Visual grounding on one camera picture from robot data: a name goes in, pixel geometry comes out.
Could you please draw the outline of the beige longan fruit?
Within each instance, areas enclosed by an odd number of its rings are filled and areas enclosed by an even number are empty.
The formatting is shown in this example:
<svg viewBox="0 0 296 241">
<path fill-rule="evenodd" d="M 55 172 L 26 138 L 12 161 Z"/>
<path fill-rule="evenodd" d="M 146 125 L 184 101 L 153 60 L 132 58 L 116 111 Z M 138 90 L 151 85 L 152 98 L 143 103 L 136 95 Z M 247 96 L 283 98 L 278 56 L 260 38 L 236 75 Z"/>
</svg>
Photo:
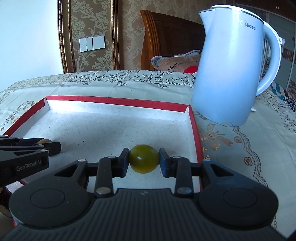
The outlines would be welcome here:
<svg viewBox="0 0 296 241">
<path fill-rule="evenodd" d="M 52 141 L 50 139 L 41 139 L 37 142 L 37 144 L 45 144 L 45 143 L 51 143 Z"/>
</svg>

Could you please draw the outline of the green tomato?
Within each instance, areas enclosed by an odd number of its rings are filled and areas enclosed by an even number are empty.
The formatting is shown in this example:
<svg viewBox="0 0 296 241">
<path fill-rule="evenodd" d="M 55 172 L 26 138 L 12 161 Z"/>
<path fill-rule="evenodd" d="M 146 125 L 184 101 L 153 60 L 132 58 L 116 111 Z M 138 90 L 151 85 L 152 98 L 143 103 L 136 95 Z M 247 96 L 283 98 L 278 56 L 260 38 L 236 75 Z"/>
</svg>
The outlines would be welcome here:
<svg viewBox="0 0 296 241">
<path fill-rule="evenodd" d="M 159 164 L 159 153 L 151 146 L 136 145 L 130 150 L 129 164 L 137 173 L 150 173 Z"/>
</svg>

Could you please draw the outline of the red shallow box tray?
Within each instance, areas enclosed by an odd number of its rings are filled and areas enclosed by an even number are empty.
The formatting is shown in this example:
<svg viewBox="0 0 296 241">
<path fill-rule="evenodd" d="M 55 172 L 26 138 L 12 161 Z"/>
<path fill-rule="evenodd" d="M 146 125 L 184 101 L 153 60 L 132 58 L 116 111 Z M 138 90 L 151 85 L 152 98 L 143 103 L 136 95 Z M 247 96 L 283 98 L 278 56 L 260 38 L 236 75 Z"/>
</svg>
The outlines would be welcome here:
<svg viewBox="0 0 296 241">
<path fill-rule="evenodd" d="M 48 169 L 25 178 L 31 182 L 78 159 L 96 163 L 124 148 L 149 145 L 169 156 L 203 160 L 193 110 L 188 104 L 150 100 L 47 96 L 30 107 L 6 131 L 15 138 L 46 138 L 61 143 Z"/>
</svg>

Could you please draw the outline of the white embroidered tablecloth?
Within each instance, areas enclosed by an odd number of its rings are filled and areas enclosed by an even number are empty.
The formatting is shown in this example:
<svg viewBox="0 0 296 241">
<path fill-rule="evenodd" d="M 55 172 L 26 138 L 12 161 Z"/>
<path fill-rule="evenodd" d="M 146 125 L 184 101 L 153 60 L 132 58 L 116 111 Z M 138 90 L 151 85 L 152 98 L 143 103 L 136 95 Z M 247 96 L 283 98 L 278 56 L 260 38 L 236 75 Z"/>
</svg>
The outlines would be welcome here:
<svg viewBox="0 0 296 241">
<path fill-rule="evenodd" d="M 48 95 L 134 98 L 189 104 L 195 76 L 160 71 L 91 71 L 38 77 L 1 91 L 1 132 Z M 279 199 L 273 227 L 295 230 L 295 113 L 274 92 L 255 99 L 255 111 L 238 127 L 195 114 L 204 156 L 272 189 Z"/>
</svg>

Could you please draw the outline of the white electric kettle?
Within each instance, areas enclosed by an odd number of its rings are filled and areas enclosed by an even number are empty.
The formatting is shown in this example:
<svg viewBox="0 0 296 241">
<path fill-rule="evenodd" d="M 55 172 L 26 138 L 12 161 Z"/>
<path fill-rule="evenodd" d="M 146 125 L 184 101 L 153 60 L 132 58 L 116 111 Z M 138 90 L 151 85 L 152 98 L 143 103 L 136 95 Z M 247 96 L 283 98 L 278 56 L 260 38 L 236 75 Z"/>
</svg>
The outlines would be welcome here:
<svg viewBox="0 0 296 241">
<path fill-rule="evenodd" d="M 192 106 L 215 123 L 241 126 L 278 73 L 280 38 L 258 15 L 237 6 L 215 5 L 199 15 L 206 36 Z"/>
</svg>

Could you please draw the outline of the patterned pillow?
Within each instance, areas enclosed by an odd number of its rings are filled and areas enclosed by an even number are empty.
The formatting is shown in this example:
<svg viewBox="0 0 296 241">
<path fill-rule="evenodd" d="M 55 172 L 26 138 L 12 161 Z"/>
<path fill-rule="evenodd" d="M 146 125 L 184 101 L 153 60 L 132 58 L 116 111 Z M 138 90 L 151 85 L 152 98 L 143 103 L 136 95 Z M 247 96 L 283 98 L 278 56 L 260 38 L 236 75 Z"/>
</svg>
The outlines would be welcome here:
<svg viewBox="0 0 296 241">
<path fill-rule="evenodd" d="M 158 71 L 194 74 L 198 70 L 200 58 L 201 51 L 193 50 L 186 54 L 174 55 L 173 57 L 155 56 L 151 58 L 151 64 Z"/>
</svg>

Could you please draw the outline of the wooden headboard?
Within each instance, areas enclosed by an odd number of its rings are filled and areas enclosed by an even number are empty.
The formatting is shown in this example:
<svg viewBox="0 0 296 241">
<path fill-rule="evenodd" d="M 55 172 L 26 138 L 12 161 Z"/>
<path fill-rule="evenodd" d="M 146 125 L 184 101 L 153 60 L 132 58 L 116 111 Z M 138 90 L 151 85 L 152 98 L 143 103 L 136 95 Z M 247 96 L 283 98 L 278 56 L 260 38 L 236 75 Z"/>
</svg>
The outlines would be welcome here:
<svg viewBox="0 0 296 241">
<path fill-rule="evenodd" d="M 141 55 L 141 69 L 155 70 L 154 56 L 174 56 L 192 50 L 202 50 L 205 29 L 202 24 L 149 10 L 140 11 L 145 33 Z"/>
</svg>

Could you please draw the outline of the wardrobe sliding doors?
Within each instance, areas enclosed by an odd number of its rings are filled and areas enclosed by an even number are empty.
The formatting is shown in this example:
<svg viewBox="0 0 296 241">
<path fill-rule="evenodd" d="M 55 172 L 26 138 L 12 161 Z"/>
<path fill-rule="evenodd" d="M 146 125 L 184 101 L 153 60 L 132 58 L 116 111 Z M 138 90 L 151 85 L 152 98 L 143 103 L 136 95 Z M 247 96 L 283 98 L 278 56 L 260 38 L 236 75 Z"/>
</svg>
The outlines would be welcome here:
<svg viewBox="0 0 296 241">
<path fill-rule="evenodd" d="M 276 30 L 281 63 L 275 82 L 295 95 L 295 4 L 291 1 L 234 1 L 234 4 L 257 14 Z"/>
</svg>

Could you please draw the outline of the white wall switch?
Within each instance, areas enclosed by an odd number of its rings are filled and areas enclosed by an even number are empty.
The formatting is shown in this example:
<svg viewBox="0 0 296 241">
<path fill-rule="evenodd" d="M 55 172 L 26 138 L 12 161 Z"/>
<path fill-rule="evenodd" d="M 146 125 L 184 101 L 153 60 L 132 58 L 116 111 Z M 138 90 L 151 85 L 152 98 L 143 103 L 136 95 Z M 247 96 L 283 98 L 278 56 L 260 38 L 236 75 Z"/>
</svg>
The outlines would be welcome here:
<svg viewBox="0 0 296 241">
<path fill-rule="evenodd" d="M 80 52 L 87 52 L 105 48 L 105 37 L 95 36 L 79 39 Z"/>
</svg>

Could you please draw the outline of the gilded wall frame moulding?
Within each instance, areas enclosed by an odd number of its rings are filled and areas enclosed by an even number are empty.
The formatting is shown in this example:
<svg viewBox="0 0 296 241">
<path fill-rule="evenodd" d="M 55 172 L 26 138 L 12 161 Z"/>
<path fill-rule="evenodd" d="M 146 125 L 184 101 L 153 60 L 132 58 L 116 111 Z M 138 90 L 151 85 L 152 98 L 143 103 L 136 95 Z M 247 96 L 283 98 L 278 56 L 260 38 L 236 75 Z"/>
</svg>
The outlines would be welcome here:
<svg viewBox="0 0 296 241">
<path fill-rule="evenodd" d="M 114 70 L 122 68 L 119 43 L 119 5 L 110 2 L 111 13 L 111 66 Z M 64 73 L 77 72 L 74 60 L 74 47 L 71 30 L 71 1 L 58 1 L 58 30 L 61 59 Z"/>
</svg>

